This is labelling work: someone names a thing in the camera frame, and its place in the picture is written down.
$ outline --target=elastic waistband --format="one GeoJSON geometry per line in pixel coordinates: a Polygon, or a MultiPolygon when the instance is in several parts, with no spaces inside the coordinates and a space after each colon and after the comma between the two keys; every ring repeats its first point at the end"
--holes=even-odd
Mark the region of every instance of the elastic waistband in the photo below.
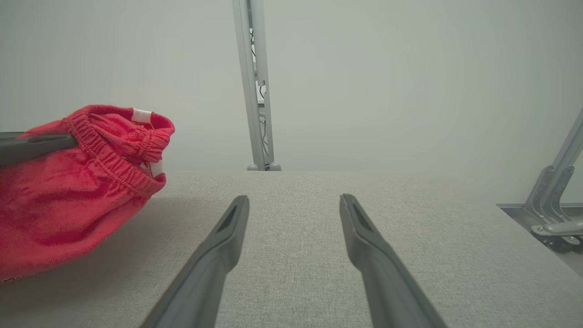
{"type": "MultiPolygon", "coordinates": [[[[119,181],[142,196],[151,196],[162,189],[166,183],[166,176],[160,174],[150,177],[142,170],[123,159],[110,144],[94,129],[89,120],[89,114],[119,114],[128,121],[132,120],[133,108],[122,108],[108,105],[86,106],[67,118],[63,119],[69,133],[78,141],[79,147],[90,157],[97,160],[97,164],[113,179],[119,181]]],[[[156,113],[152,113],[151,125],[157,134],[165,135],[170,139],[174,132],[172,122],[156,113]]]]}

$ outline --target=metal support frame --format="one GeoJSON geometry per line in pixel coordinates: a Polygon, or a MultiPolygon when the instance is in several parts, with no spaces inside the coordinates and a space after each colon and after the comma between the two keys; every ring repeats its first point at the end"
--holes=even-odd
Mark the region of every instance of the metal support frame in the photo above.
{"type": "Polygon", "coordinates": [[[558,252],[567,252],[573,247],[583,252],[583,238],[578,237],[583,235],[583,220],[572,220],[561,209],[561,196],[573,176],[573,164],[582,149],[583,109],[553,164],[543,169],[523,206],[528,214],[542,224],[532,226],[531,233],[558,252]]]}
{"type": "Polygon", "coordinates": [[[273,155],[263,0],[232,0],[232,2],[245,106],[247,108],[247,123],[251,138],[251,151],[253,153],[253,164],[249,165],[247,170],[279,171],[281,166],[275,162],[273,155]],[[258,82],[262,89],[265,89],[262,107],[259,107],[255,81],[258,82]]]}
{"type": "Polygon", "coordinates": [[[543,204],[543,211],[556,219],[558,222],[571,221],[571,218],[561,209],[560,201],[561,196],[563,195],[563,192],[565,191],[571,176],[573,176],[574,171],[575,167],[573,165],[567,166],[563,170],[559,176],[559,179],[557,180],[557,183],[551,190],[549,197],[543,204]]]}
{"type": "Polygon", "coordinates": [[[523,207],[528,214],[536,218],[541,224],[554,223],[545,216],[545,212],[543,211],[540,202],[540,196],[545,192],[553,172],[554,166],[552,165],[543,169],[543,172],[540,173],[540,176],[535,183],[535,187],[532,189],[531,194],[528,196],[523,207]]]}

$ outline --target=gray table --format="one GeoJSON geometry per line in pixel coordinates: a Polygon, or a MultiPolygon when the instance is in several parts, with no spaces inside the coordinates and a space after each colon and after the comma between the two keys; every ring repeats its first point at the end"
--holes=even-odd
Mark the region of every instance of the gray table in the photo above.
{"type": "Polygon", "coordinates": [[[583,280],[453,180],[354,173],[170,174],[92,254],[0,285],[1,327],[138,327],[231,200],[251,209],[216,327],[370,327],[338,201],[354,194],[450,327],[581,327],[583,280]]]}

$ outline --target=black cable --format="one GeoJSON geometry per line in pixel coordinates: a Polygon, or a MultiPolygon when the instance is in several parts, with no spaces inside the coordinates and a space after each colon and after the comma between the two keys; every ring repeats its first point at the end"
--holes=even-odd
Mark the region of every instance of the black cable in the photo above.
{"type": "MultiPolygon", "coordinates": [[[[250,34],[251,34],[251,44],[253,44],[253,37],[254,37],[254,36],[253,36],[253,32],[251,32],[250,34]]],[[[253,53],[253,56],[256,56],[256,55],[255,55],[255,52],[253,51],[253,47],[251,47],[251,52],[253,53]]]]}
{"type": "Polygon", "coordinates": [[[265,119],[265,121],[261,122],[263,123],[263,142],[267,145],[267,142],[265,141],[265,135],[267,134],[267,119],[265,119]]]}

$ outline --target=red cloth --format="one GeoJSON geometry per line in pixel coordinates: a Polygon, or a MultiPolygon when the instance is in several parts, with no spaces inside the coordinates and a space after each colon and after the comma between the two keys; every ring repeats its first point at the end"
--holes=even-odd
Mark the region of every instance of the red cloth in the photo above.
{"type": "Polygon", "coordinates": [[[0,168],[0,281],[90,253],[164,187],[144,163],[161,159],[174,126],[133,113],[87,106],[25,133],[72,134],[79,146],[0,168]]]}

